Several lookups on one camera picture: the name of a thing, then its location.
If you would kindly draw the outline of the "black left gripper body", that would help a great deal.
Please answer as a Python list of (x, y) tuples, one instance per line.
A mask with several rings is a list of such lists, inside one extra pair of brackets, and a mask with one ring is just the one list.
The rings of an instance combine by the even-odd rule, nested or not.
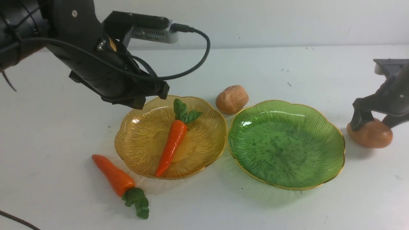
[(50, 4), (53, 38), (47, 48), (71, 69), (70, 78), (100, 97), (141, 96), (141, 80), (156, 80), (142, 71), (126, 45), (110, 38), (92, 0), (54, 0)]

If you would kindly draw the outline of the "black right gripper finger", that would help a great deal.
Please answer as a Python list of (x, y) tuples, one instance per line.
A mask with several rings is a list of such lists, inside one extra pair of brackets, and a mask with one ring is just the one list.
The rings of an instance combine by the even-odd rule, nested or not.
[(373, 109), (371, 108), (354, 107), (354, 113), (352, 115), (352, 120), (350, 122), (352, 131), (358, 131), (365, 124), (372, 122), (374, 120), (372, 111)]
[(392, 129), (392, 128), (394, 128), (394, 127), (396, 127), (396, 126), (398, 126), (400, 124), (406, 123), (408, 121), (409, 121), (409, 113), (405, 113), (405, 114), (402, 114), (400, 116), (394, 116), (392, 114), (387, 114), (383, 118), (382, 123), (384, 125), (386, 125), (387, 127), (389, 127), (390, 129)]

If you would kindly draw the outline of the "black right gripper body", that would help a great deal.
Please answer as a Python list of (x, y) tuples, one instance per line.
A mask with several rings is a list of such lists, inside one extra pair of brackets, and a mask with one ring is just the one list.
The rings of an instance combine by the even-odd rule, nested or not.
[(375, 73), (384, 83), (372, 95), (353, 102), (354, 114), (375, 111), (391, 116), (408, 114), (408, 59), (374, 59)]

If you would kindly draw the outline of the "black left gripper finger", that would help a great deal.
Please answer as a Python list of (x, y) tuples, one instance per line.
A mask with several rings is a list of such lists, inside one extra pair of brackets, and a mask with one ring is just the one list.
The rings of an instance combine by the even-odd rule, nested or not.
[(108, 97), (101, 97), (104, 102), (111, 103), (112, 105), (123, 105), (127, 106), (132, 109), (142, 110), (146, 98), (144, 96), (131, 96), (131, 97), (115, 97), (115, 98), (108, 98)]
[(166, 99), (169, 92), (169, 85), (164, 80), (141, 80), (141, 99), (145, 100), (149, 96), (158, 96)]

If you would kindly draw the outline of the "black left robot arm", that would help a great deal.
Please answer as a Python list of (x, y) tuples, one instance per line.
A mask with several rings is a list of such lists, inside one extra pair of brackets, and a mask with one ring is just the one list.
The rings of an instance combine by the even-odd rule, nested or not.
[(105, 102), (140, 109), (146, 97), (165, 99), (169, 92), (127, 50), (137, 20), (146, 18), (113, 11), (99, 21), (92, 0), (2, 0), (1, 72), (47, 48), (74, 82)]

